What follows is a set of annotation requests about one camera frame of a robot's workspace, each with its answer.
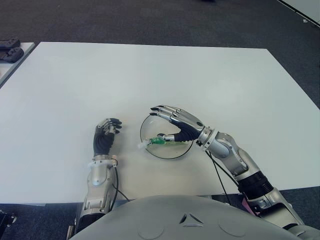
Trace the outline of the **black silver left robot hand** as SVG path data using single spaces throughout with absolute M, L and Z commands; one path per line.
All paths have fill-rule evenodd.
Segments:
M 94 156 L 109 154 L 115 135 L 121 128 L 122 122 L 117 118 L 106 118 L 97 124 L 93 137 Z

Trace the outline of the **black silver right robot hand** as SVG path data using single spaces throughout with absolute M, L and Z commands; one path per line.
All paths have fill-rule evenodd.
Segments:
M 178 133 L 157 136 L 166 142 L 186 142 L 196 140 L 205 128 L 205 125 L 194 115 L 174 106 L 158 105 L 150 108 L 150 116 L 160 117 L 179 128 Z

